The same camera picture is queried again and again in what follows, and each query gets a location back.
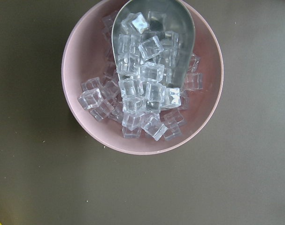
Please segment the metal ice scoop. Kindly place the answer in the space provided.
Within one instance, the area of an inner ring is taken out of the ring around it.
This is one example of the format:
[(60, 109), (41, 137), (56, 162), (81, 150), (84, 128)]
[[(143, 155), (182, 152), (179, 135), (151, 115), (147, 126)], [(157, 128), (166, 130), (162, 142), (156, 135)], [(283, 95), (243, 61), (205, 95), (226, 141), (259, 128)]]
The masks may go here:
[(149, 11), (163, 12), (167, 18), (161, 24), (163, 28), (179, 34), (179, 54), (168, 87), (183, 87), (185, 75), (193, 52), (195, 43), (195, 26), (188, 7), (181, 0), (129, 0), (118, 11), (112, 28), (112, 47), (114, 59), (117, 62), (117, 42), (121, 33), (121, 22), (129, 13), (147, 13)]

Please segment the pink ice bowl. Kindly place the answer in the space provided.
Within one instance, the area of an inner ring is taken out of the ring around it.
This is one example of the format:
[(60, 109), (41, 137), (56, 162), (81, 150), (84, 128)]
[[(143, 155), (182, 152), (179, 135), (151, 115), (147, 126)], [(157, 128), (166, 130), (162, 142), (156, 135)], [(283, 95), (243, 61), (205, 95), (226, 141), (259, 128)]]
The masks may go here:
[(101, 19), (119, 10), (125, 1), (103, 0), (78, 21), (66, 43), (62, 57), (62, 86), (74, 117), (94, 139), (114, 150), (133, 155), (159, 154), (181, 146), (195, 137), (214, 113), (223, 88), (223, 58), (219, 43), (206, 20), (189, 4), (195, 29), (194, 53), (200, 57), (198, 70), (203, 73), (203, 88), (189, 94), (190, 107), (183, 112), (186, 123), (182, 135), (170, 141), (155, 141), (144, 136), (126, 139), (121, 125), (109, 119), (98, 122), (78, 102), (80, 84), (101, 77), (107, 62), (108, 42), (102, 34)]

